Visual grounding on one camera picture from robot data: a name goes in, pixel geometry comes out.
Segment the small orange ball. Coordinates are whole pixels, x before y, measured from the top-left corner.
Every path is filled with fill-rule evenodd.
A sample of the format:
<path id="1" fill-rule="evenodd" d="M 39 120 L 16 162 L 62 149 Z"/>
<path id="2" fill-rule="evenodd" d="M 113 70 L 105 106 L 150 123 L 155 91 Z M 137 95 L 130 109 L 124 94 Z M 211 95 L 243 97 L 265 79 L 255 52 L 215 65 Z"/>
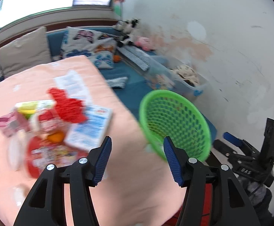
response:
<path id="1" fill-rule="evenodd" d="M 118 62 L 120 62 L 121 61 L 121 56 L 119 56 L 119 55 L 114 55 L 113 56 L 113 61 L 115 62 L 115 63 L 118 63 Z"/>

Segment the green plastic mesh basket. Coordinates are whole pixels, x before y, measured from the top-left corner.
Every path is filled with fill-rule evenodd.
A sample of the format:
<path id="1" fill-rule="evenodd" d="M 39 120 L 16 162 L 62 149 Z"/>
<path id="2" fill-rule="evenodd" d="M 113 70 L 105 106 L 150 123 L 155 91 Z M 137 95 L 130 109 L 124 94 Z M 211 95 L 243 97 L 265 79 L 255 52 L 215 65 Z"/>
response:
<path id="1" fill-rule="evenodd" d="M 204 162 L 211 150 L 212 139 L 202 113 L 183 96 L 169 90 L 153 90 L 140 103 L 139 121 L 151 148 L 163 159 L 163 141 L 172 139 L 175 147 L 190 157 Z"/>

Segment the red snack cup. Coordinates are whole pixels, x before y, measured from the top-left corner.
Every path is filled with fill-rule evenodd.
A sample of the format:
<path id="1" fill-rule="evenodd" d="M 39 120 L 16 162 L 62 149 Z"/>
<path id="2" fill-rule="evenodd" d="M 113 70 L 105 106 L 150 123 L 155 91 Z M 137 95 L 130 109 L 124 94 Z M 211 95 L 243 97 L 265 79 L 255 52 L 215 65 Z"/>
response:
<path id="1" fill-rule="evenodd" d="M 31 177 L 37 179 L 49 164 L 65 167 L 87 155 L 87 152 L 69 147 L 64 143 L 51 143 L 34 136 L 29 140 L 24 153 L 24 167 Z"/>

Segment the red wrapper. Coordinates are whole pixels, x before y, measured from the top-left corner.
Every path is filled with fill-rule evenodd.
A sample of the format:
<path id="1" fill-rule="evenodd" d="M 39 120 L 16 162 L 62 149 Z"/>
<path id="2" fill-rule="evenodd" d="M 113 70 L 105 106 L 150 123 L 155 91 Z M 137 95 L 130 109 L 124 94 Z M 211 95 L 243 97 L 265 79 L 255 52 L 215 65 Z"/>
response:
<path id="1" fill-rule="evenodd" d="M 83 101 L 70 98 L 64 89 L 49 88 L 47 93 L 55 101 L 54 109 L 61 120 L 71 124 L 87 121 Z"/>

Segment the pink plush toy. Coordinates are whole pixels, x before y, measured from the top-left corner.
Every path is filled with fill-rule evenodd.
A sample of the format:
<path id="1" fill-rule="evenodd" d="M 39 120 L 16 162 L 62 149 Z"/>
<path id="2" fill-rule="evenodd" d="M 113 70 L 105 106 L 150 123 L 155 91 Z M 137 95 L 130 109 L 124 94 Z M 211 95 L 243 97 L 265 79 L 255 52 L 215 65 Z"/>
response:
<path id="1" fill-rule="evenodd" d="M 147 52 L 155 50 L 153 42 L 147 37 L 138 36 L 134 45 Z"/>

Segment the small grey patterned cloth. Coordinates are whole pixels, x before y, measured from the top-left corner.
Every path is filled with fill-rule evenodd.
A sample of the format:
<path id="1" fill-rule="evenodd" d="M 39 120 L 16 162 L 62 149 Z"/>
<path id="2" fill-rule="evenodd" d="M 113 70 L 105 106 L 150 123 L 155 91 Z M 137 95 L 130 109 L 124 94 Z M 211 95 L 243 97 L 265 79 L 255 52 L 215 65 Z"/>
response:
<path id="1" fill-rule="evenodd" d="M 106 83 L 112 89 L 124 89 L 128 81 L 127 76 L 117 77 L 113 79 L 107 79 Z"/>

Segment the butterfly pillow right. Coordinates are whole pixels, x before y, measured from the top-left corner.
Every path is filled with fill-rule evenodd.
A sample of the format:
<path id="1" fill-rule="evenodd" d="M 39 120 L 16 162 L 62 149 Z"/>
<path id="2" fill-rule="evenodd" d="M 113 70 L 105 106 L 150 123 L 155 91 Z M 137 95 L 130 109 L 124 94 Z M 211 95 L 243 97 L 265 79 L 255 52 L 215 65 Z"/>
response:
<path id="1" fill-rule="evenodd" d="M 61 59 L 86 56 L 98 69 L 113 69 L 117 42 L 106 33 L 67 27 L 60 48 Z"/>

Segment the cow plush toy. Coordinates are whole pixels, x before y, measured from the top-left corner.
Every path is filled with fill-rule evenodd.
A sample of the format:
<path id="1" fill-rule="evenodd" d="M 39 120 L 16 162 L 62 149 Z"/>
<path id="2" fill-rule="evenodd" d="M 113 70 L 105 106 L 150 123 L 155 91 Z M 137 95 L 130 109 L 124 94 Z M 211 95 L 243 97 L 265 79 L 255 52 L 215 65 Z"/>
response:
<path id="1" fill-rule="evenodd" d="M 122 33 L 122 38 L 118 39 L 117 46 L 134 45 L 139 36 L 140 20 L 132 19 L 126 21 L 118 21 L 113 28 Z"/>

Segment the blue sofa mattress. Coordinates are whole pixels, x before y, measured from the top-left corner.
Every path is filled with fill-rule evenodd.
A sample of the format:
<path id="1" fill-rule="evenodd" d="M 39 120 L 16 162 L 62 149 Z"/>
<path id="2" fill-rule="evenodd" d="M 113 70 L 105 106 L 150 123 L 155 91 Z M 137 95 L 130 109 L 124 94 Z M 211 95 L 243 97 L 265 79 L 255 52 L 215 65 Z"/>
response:
<path id="1" fill-rule="evenodd" d="M 53 61 L 58 61 L 61 58 L 60 48 L 66 31 L 66 29 L 61 29 L 47 32 L 47 40 Z M 150 86 L 148 86 L 145 78 L 123 60 L 116 63 L 113 69 L 101 69 L 100 73 L 106 80 L 118 76 L 126 76 L 128 78 L 125 87 L 123 89 L 114 89 L 114 92 L 134 117 L 139 119 L 139 105 L 141 100 L 152 90 Z"/>

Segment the peach hello blanket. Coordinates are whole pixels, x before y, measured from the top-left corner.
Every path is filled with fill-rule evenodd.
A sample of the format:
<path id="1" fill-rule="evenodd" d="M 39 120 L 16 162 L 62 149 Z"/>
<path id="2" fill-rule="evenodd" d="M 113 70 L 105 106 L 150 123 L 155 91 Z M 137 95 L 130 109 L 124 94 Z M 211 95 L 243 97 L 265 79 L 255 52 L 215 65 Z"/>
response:
<path id="1" fill-rule="evenodd" d="M 90 151 L 110 136 L 111 155 L 103 180 L 90 190 L 100 225 L 162 225 L 182 206 L 185 190 L 173 180 L 168 164 L 146 150 L 138 121 L 119 100 L 87 57 L 41 64 L 0 82 L 0 116 L 20 102 L 49 99 L 52 87 L 87 100 L 88 121 L 72 125 L 68 146 Z M 35 180 L 7 160 L 8 139 L 0 131 L 0 220 L 13 225 L 19 204 L 15 188 Z"/>

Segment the blue white milk carton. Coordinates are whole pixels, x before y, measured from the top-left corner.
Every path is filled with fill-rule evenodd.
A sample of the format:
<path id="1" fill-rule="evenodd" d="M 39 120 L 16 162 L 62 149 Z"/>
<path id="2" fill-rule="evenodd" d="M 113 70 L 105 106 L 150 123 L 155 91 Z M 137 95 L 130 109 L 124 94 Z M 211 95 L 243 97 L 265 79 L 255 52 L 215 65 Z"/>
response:
<path id="1" fill-rule="evenodd" d="M 70 147 L 89 152 L 101 145 L 108 129 L 113 110 L 98 105 L 85 108 L 87 121 L 71 124 L 64 142 Z"/>

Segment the yellow label clear bottle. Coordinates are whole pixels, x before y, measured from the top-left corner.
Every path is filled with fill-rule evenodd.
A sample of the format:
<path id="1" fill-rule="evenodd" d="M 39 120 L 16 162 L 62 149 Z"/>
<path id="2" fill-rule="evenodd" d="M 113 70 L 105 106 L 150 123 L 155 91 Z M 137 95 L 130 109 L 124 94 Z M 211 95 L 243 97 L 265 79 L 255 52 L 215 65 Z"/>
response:
<path id="1" fill-rule="evenodd" d="M 48 99 L 40 101 L 20 102 L 15 104 L 14 108 L 18 113 L 21 113 L 28 120 L 33 114 L 35 114 L 36 111 L 52 108 L 54 104 L 54 100 Z"/>

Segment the pink snack wrapper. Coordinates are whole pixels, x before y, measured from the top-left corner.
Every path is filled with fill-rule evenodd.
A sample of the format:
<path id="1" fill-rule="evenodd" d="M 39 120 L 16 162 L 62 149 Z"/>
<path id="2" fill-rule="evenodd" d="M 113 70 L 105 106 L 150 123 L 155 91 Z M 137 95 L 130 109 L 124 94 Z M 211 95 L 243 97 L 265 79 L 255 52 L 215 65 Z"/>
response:
<path id="1" fill-rule="evenodd" d="M 12 137 L 20 130 L 30 131 L 29 122 L 21 113 L 12 111 L 0 117 L 0 131 L 5 137 Z"/>

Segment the grey patterned folded cloth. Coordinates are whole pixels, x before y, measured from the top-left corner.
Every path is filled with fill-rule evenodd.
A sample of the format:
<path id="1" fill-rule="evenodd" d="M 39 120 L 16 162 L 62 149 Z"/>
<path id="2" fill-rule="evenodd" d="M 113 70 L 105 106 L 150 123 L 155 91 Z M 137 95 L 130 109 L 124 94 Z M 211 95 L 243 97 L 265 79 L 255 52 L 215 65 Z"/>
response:
<path id="1" fill-rule="evenodd" d="M 150 68 L 152 58 L 143 50 L 130 45 L 124 45 L 122 47 L 118 47 L 117 49 L 122 55 L 132 61 L 142 71 L 146 72 Z"/>

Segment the clear plastic storage bin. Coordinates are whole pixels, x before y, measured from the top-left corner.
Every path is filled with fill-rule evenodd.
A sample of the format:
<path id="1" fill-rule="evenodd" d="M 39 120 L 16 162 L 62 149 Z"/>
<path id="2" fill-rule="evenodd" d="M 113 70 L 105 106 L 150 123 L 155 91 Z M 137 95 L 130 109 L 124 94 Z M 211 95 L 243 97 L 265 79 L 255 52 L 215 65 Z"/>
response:
<path id="1" fill-rule="evenodd" d="M 150 68 L 145 72 L 144 77 L 152 89 L 170 90 L 190 101 L 194 101 L 204 92 L 207 80 L 196 70 L 194 71 L 199 76 L 200 85 L 193 87 L 184 82 L 180 76 L 173 73 L 177 66 L 184 64 L 180 60 L 170 56 L 151 56 L 151 58 Z"/>

